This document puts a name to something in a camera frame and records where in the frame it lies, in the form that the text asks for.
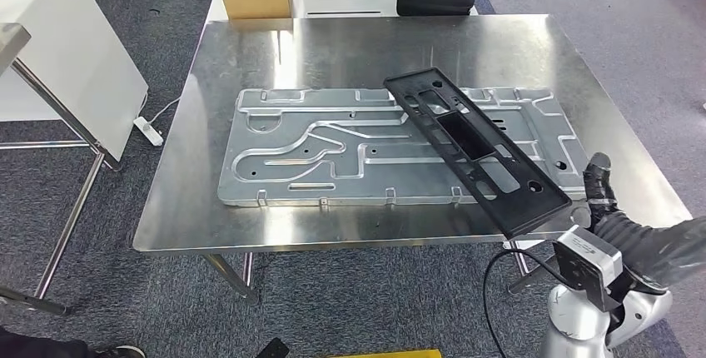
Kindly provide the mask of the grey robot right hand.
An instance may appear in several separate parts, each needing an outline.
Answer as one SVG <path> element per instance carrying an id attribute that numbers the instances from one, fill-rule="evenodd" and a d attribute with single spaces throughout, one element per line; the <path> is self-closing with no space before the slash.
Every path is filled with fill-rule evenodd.
<path id="1" fill-rule="evenodd" d="M 705 269 L 705 218 L 655 228 L 620 210 L 609 184 L 609 156 L 596 152 L 584 170 L 589 230 L 622 254 L 624 266 L 655 289 L 667 289 Z"/>

